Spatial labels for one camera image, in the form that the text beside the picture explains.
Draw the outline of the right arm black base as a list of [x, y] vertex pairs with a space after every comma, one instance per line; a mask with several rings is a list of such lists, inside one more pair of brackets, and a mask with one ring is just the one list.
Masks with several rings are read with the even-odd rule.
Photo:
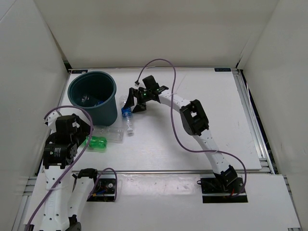
[[227, 188], [216, 178], [200, 178], [196, 183], [201, 186], [204, 204], [248, 203], [242, 177]]

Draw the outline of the green plastic soda bottle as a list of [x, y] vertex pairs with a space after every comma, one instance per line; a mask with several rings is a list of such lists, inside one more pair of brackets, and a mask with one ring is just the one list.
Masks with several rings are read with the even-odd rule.
[[107, 147], [107, 140], [105, 137], [96, 137], [92, 136], [91, 139], [87, 137], [84, 142], [82, 143], [83, 146], [87, 144], [87, 142], [90, 140], [87, 148], [90, 150], [105, 150]]

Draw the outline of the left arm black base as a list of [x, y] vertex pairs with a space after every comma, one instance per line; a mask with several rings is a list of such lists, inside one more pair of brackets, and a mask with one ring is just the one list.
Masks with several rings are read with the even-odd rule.
[[117, 179], [115, 175], [102, 175], [87, 202], [115, 202], [117, 193]]

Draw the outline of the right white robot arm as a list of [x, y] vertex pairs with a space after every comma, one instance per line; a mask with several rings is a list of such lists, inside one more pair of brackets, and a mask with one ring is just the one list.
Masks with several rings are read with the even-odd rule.
[[209, 120], [199, 100], [189, 101], [177, 96], [166, 86], [159, 86], [153, 76], [143, 79], [144, 87], [130, 88], [124, 109], [133, 107], [133, 113], [146, 111], [146, 103], [155, 101], [170, 107], [180, 114], [185, 132], [192, 136], [205, 153], [216, 180], [216, 187], [221, 192], [234, 189], [238, 175], [234, 167], [226, 160], [225, 152], [218, 149], [210, 129]]

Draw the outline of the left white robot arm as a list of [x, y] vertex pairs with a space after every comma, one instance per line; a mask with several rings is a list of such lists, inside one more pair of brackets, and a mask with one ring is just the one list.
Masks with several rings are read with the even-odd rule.
[[43, 166], [48, 198], [44, 202], [41, 231], [80, 231], [80, 215], [89, 193], [97, 192], [101, 181], [94, 168], [72, 173], [78, 147], [90, 133], [90, 126], [72, 115], [51, 115], [52, 133], [45, 142]]

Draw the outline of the tall blue-label water bottle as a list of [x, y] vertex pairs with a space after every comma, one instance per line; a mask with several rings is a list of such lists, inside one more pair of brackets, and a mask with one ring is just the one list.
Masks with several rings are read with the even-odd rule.
[[128, 136], [132, 136], [134, 134], [134, 130], [133, 130], [133, 117], [132, 117], [132, 111], [131, 111], [131, 108], [128, 107], [128, 108], [124, 108], [125, 104], [126, 104], [126, 101], [127, 101], [127, 96], [126, 95], [123, 95], [120, 97], [120, 107], [121, 107], [121, 115], [122, 115], [122, 118], [123, 118], [123, 123], [124, 123], [124, 127], [125, 127], [125, 130], [126, 130], [126, 134]]

